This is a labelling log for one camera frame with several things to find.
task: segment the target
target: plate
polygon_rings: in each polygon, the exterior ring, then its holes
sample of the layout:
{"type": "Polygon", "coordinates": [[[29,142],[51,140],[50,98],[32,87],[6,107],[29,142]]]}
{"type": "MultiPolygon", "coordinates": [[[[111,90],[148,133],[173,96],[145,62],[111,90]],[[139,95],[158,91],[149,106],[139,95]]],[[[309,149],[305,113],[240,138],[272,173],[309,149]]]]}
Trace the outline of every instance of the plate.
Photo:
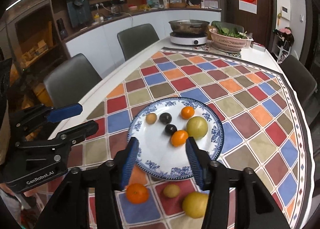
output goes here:
{"type": "Polygon", "coordinates": [[[178,130],[185,130],[188,120],[180,116],[181,109],[185,106],[192,106],[195,109],[194,116],[202,116],[208,123],[207,134],[196,141],[198,147],[207,151],[212,160],[216,160],[221,153],[224,143],[223,126],[213,110],[191,98],[161,99],[149,104],[137,114],[130,124],[128,133],[128,142],[133,136],[139,140],[137,165],[152,176],[165,180],[193,177],[185,145],[172,146],[171,137],[164,131],[165,125],[159,121],[159,116],[168,112],[172,116],[171,123],[178,130]],[[151,112],[157,115],[157,121],[150,125],[146,122],[146,115],[151,112]]]}

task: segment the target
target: cabinet door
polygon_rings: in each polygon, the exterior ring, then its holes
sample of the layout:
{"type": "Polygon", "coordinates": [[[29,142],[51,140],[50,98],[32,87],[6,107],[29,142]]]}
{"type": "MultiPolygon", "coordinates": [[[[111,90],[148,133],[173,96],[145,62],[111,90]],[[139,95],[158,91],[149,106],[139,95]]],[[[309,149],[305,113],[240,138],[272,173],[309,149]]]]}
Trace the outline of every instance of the cabinet door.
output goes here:
{"type": "Polygon", "coordinates": [[[71,57],[84,54],[102,78],[116,68],[102,26],[74,38],[66,45],[71,57]]]}
{"type": "Polygon", "coordinates": [[[125,18],[115,22],[103,25],[103,29],[106,35],[106,41],[110,48],[111,56],[115,62],[115,66],[118,67],[125,62],[122,49],[120,47],[117,35],[119,32],[132,27],[132,19],[125,18]]]}
{"type": "Polygon", "coordinates": [[[164,11],[163,21],[165,36],[170,36],[170,33],[172,32],[172,29],[169,24],[170,21],[189,20],[189,18],[189,11],[187,10],[164,11]]]}
{"type": "Polygon", "coordinates": [[[189,11],[191,20],[200,20],[207,21],[209,24],[213,21],[220,21],[220,12],[211,12],[211,11],[189,11]]]}
{"type": "Polygon", "coordinates": [[[166,37],[164,33],[163,13],[161,12],[149,12],[133,17],[133,26],[150,23],[156,30],[159,39],[166,37]]]}

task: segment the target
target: orange fruit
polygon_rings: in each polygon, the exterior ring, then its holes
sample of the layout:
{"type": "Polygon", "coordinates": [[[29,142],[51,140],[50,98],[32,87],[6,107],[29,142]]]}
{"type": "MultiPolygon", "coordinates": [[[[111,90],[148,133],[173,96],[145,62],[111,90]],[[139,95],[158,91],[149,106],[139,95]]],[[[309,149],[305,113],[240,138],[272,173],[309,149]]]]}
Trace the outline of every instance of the orange fruit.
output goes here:
{"type": "Polygon", "coordinates": [[[184,130],[178,130],[171,136],[171,143],[173,146],[178,147],[186,143],[189,135],[184,130]]]}
{"type": "Polygon", "coordinates": [[[191,106],[183,107],[181,110],[181,117],[186,120],[190,119],[192,116],[194,116],[194,114],[195,114],[195,109],[193,109],[193,107],[191,106]]]}
{"type": "Polygon", "coordinates": [[[139,183],[129,185],[125,195],[132,204],[144,203],[149,198],[148,189],[139,183]]]}

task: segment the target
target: green fruit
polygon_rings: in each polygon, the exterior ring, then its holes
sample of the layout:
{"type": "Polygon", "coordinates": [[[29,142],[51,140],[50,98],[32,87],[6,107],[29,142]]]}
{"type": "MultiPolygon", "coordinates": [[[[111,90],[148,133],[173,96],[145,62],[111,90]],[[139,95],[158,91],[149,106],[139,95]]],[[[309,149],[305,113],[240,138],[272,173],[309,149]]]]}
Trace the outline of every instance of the green fruit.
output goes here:
{"type": "Polygon", "coordinates": [[[201,116],[194,116],[187,122],[187,132],[190,137],[200,140],[208,132],[208,123],[201,116]]]}
{"type": "Polygon", "coordinates": [[[180,187],[178,185],[175,185],[175,184],[167,185],[163,189],[163,194],[166,197],[169,197],[169,198],[177,197],[180,194],[180,187]]]}
{"type": "Polygon", "coordinates": [[[209,196],[205,193],[192,192],[182,202],[182,209],[187,216],[197,219],[204,217],[209,196]]]}

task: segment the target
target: dining table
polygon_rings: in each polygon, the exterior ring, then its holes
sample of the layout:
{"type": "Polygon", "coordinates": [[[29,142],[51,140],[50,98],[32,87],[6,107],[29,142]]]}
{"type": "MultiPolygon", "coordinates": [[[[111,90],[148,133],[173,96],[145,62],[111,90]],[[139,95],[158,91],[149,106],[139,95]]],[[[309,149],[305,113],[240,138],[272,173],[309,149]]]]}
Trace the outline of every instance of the dining table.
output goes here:
{"type": "MultiPolygon", "coordinates": [[[[240,54],[232,57],[212,53],[201,47],[175,45],[170,38],[164,38],[98,83],[79,102],[82,114],[62,121],[50,138],[57,132],[95,120],[99,124],[97,133],[73,146],[68,159],[68,168],[92,169],[126,147],[131,121],[150,103],[167,97],[196,99],[209,106],[222,122],[225,138],[218,161],[232,169],[251,167],[290,227],[302,228],[310,211],[315,169],[303,109],[267,50],[249,47],[240,54]]],[[[39,188],[43,206],[62,179],[39,188]]],[[[149,198],[145,203],[132,204],[125,192],[116,192],[124,228],[201,228],[203,218],[192,219],[181,207],[186,195],[201,191],[193,178],[165,181],[134,166],[129,184],[133,183],[145,185],[149,198]],[[168,184],[180,187],[177,197],[164,196],[163,189],[168,184]]],[[[236,190],[230,188],[228,229],[235,226],[235,194],[236,190]]],[[[92,229],[97,228],[94,203],[91,188],[92,229]]]]}

